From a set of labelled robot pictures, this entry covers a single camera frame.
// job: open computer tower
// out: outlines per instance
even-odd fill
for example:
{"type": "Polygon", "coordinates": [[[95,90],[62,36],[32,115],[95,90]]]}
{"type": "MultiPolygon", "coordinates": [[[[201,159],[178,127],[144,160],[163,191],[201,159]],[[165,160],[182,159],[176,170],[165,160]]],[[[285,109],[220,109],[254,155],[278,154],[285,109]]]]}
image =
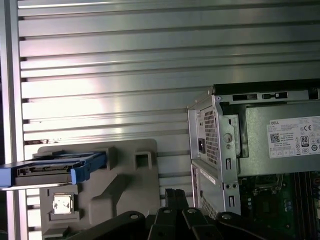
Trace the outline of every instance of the open computer tower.
{"type": "Polygon", "coordinates": [[[193,199],[320,239],[319,80],[218,84],[188,106],[193,199]]]}

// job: gray plastic stand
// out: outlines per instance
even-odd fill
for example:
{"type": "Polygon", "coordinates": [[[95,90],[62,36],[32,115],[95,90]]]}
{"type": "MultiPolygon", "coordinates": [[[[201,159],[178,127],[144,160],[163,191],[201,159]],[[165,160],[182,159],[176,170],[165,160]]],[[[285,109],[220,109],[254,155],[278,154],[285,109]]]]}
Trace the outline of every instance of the gray plastic stand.
{"type": "Polygon", "coordinates": [[[108,164],[78,185],[40,189],[42,238],[88,229],[127,211],[144,215],[160,207],[157,143],[153,139],[44,146],[38,154],[57,151],[106,151],[108,164]],[[73,196],[70,214],[53,214],[54,194],[73,196]]]}

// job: power supply label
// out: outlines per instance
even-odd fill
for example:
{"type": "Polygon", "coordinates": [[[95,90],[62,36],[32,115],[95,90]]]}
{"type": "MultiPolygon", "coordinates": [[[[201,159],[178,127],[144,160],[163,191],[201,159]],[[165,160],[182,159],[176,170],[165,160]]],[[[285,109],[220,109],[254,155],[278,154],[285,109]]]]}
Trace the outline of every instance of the power supply label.
{"type": "Polygon", "coordinates": [[[271,159],[320,154],[320,116],[271,120],[266,130],[271,159]]]}

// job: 80 plus certification logo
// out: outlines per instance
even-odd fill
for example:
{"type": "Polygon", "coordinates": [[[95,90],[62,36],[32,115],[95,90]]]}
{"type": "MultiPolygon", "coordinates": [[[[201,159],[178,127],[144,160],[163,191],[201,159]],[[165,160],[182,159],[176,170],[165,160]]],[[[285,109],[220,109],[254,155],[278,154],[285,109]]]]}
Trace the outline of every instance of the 80 plus certification logo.
{"type": "Polygon", "coordinates": [[[301,136],[301,146],[303,148],[309,147],[309,137],[308,136],[301,136]]]}

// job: aluminum frame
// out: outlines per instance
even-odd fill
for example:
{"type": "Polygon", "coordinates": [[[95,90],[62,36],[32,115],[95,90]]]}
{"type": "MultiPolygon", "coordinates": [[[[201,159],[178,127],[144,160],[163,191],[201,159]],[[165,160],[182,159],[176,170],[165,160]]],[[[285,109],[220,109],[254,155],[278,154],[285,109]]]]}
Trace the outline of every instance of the aluminum frame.
{"type": "MultiPolygon", "coordinates": [[[[18,3],[0,0],[0,51],[5,163],[24,161],[18,3]]],[[[26,191],[6,193],[8,239],[28,239],[26,191]]]]}

